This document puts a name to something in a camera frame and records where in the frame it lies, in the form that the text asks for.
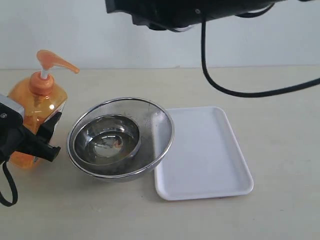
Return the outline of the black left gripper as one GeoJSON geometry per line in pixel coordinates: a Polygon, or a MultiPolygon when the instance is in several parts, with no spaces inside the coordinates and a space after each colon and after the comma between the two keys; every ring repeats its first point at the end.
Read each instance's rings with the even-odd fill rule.
{"type": "Polygon", "coordinates": [[[62,113],[58,111],[43,122],[36,136],[23,125],[23,121],[6,118],[4,113],[0,116],[0,161],[6,162],[12,153],[20,152],[52,162],[61,148],[47,143],[51,141],[61,116],[62,113]]]}

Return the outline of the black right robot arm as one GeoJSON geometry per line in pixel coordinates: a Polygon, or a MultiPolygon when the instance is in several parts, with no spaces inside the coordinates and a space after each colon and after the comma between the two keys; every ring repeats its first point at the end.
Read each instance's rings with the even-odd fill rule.
{"type": "Polygon", "coordinates": [[[131,15],[136,26],[184,32],[203,21],[259,17],[276,3],[277,0],[106,0],[105,6],[108,14],[131,15]]]}

